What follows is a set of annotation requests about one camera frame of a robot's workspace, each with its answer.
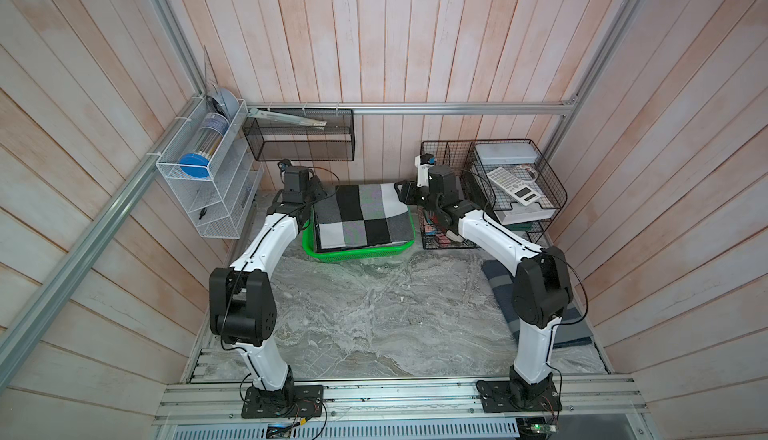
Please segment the black white checkered scarf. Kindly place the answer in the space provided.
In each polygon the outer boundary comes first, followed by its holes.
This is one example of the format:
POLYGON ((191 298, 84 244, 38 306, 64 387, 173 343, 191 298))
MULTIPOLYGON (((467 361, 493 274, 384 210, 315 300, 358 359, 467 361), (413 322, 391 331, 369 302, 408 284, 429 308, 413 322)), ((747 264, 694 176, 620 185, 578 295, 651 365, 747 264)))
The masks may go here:
POLYGON ((319 252, 398 245, 412 240, 409 207, 393 183, 342 185, 313 206, 319 252))

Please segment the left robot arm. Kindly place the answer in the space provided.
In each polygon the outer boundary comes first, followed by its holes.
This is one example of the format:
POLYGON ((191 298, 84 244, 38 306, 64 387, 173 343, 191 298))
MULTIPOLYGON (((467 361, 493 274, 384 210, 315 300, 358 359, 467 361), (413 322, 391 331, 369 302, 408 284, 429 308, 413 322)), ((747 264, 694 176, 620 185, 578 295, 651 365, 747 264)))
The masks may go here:
POLYGON ((285 389, 291 374, 272 339, 277 305, 271 276, 308 224, 313 204, 328 196, 312 168, 284 160, 280 169, 284 186, 262 228, 230 266, 214 269, 209 278, 210 330, 225 349, 241 355, 253 387, 266 392, 285 389))

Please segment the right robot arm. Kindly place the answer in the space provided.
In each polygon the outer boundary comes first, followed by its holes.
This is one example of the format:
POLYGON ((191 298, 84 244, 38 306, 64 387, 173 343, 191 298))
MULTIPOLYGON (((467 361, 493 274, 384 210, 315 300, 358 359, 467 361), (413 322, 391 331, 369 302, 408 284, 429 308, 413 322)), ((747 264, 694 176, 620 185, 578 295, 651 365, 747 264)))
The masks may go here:
POLYGON ((456 188, 454 170, 433 156, 415 158, 417 179, 395 184, 398 198, 422 208, 426 218, 454 242, 471 241, 512 274, 512 307, 520 320, 511 386, 536 394, 552 385, 550 365, 556 330, 573 300, 568 263, 557 247, 543 247, 512 233, 456 188))

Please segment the green plastic basket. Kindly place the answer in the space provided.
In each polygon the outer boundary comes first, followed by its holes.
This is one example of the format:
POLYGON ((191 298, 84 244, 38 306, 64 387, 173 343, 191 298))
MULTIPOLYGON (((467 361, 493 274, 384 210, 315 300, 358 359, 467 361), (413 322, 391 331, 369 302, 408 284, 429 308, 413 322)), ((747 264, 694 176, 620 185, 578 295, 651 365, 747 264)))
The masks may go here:
POLYGON ((311 214, 310 220, 306 222, 305 229, 302 232, 302 247, 305 253, 314 260, 323 263, 342 262, 348 260, 360 260, 366 258, 381 258, 400 255, 412 248, 417 236, 417 229, 414 226, 412 214, 408 214, 412 240, 398 245, 380 245, 351 250, 334 250, 329 252, 319 252, 316 245, 316 229, 314 214, 311 214))

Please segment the white box in organizer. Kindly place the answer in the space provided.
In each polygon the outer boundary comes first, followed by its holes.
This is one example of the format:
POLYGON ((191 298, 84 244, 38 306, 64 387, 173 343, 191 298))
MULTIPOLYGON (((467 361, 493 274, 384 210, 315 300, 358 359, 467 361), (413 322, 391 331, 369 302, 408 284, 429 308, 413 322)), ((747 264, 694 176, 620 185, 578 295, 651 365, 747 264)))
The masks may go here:
POLYGON ((528 142, 476 143, 475 151, 483 164, 534 164, 538 150, 528 142))

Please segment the white calculator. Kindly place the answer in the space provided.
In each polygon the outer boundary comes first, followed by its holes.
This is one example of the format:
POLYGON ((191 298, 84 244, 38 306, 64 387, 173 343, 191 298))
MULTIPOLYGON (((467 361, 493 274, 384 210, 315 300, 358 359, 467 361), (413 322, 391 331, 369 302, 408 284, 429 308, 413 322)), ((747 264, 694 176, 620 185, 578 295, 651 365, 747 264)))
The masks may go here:
POLYGON ((488 180, 499 187, 517 203, 528 206, 538 200, 541 195, 531 182, 526 182, 505 169, 498 167, 487 174, 488 180))

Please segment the white ruler strip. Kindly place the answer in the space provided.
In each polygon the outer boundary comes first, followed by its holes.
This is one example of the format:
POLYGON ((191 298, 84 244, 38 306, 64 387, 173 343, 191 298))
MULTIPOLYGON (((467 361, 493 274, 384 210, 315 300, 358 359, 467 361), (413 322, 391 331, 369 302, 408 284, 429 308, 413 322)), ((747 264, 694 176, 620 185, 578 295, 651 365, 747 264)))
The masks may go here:
POLYGON ((318 120, 300 115, 278 112, 275 110, 260 110, 259 108, 250 108, 249 116, 256 119, 260 124, 267 127, 311 127, 324 128, 327 125, 325 120, 318 120))

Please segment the blue capped clear tube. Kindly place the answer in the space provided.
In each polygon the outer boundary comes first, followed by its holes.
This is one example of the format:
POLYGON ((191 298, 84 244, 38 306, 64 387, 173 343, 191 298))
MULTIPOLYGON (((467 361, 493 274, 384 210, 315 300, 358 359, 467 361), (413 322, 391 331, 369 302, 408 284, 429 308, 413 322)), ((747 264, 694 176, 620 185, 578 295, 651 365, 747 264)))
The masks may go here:
POLYGON ((186 152, 180 157, 182 172, 194 178, 208 178, 212 158, 229 126, 230 121, 226 116, 216 112, 206 114, 186 147, 186 152))

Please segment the grey round disc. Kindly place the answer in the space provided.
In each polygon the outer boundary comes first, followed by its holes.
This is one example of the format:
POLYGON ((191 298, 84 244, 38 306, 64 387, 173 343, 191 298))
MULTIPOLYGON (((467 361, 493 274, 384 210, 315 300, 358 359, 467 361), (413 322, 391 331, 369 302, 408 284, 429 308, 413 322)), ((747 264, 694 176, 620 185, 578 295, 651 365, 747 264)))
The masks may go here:
POLYGON ((226 88, 215 88, 208 94, 208 104, 215 113, 223 115, 229 121, 236 118, 239 110, 238 99, 226 88))

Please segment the black mesh wall basket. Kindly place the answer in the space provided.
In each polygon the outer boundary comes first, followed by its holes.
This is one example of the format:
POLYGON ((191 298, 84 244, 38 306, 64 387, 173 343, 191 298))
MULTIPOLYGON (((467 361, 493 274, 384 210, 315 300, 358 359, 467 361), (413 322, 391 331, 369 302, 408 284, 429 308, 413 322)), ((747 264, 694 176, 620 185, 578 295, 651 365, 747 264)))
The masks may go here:
POLYGON ((352 162, 355 159, 355 115, 342 108, 264 108, 325 120, 324 128, 267 127, 249 116, 242 125, 249 146, 259 161, 287 158, 301 162, 352 162))

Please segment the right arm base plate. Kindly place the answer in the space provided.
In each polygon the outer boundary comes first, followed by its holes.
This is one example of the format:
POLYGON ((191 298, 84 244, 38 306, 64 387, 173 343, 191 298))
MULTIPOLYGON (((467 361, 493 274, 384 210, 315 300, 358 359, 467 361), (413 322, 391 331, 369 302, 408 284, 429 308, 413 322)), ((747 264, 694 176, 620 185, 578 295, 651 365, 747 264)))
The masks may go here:
POLYGON ((531 385, 518 378, 507 381, 478 380, 475 387, 485 413, 559 413, 562 409, 559 392, 551 376, 531 385))

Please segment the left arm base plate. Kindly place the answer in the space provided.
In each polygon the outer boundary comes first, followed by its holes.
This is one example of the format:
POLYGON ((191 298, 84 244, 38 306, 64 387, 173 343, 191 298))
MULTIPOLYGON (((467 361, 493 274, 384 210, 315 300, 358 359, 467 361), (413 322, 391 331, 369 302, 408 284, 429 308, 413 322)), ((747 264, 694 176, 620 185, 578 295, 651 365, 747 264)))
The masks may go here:
POLYGON ((286 386, 265 391, 250 386, 245 393, 241 417, 244 419, 300 419, 322 416, 322 385, 286 386))

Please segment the aluminium front rail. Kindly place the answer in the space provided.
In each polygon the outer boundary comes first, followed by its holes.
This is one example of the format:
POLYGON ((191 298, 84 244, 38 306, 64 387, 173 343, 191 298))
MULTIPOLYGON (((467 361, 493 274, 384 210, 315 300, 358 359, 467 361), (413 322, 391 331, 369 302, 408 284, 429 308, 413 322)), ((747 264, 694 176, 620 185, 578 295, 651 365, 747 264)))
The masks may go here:
MULTIPOLYGON (((323 387, 330 421, 489 417, 476 377, 296 381, 301 393, 323 387)), ((568 415, 640 414, 649 407, 628 375, 566 375, 560 418, 568 415)), ((243 390, 237 383, 191 383, 166 388, 153 424, 223 424, 242 420, 243 390)))

